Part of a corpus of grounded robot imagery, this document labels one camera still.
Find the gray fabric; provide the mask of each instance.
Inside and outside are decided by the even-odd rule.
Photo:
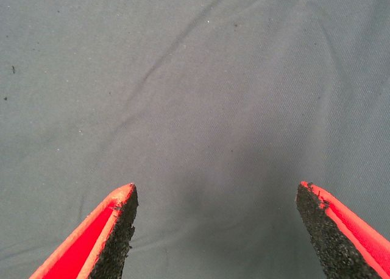
[[[389,1],[0,0],[0,277],[128,182],[123,278],[324,278],[301,180],[389,239]]]

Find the textured black material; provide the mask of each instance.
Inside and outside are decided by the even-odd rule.
[[[137,190],[134,189],[131,197],[121,207],[120,217],[89,276],[90,279],[122,278],[124,260],[130,249],[129,242],[134,234],[133,222],[137,213],[137,206]]]
[[[327,278],[380,278],[319,203],[312,191],[299,185],[297,207]]]

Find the black rubber edge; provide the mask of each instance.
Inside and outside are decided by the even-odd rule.
[[[381,278],[326,215],[325,208],[319,207],[320,201],[311,190],[299,185],[296,202],[328,279]]]
[[[133,190],[130,198],[121,207],[121,214],[108,237],[91,274],[90,279],[121,279],[124,261],[131,246],[129,244],[133,234],[133,222],[137,214],[137,189]]]

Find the black foam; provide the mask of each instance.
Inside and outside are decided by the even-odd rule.
[[[327,278],[381,278],[326,215],[325,208],[319,208],[320,201],[312,191],[299,185],[296,201]]]
[[[121,214],[89,276],[90,279],[122,278],[124,261],[131,248],[129,242],[134,234],[133,222],[137,206],[137,190],[134,189],[131,197],[121,207]]]

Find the red trim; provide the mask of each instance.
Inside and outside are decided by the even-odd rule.
[[[300,184],[318,196],[320,207],[326,208],[326,215],[354,244],[368,265],[382,278],[390,279],[390,242],[326,190],[307,182]]]
[[[88,278],[121,214],[115,207],[126,203],[134,190],[131,183],[111,192],[30,279]]]

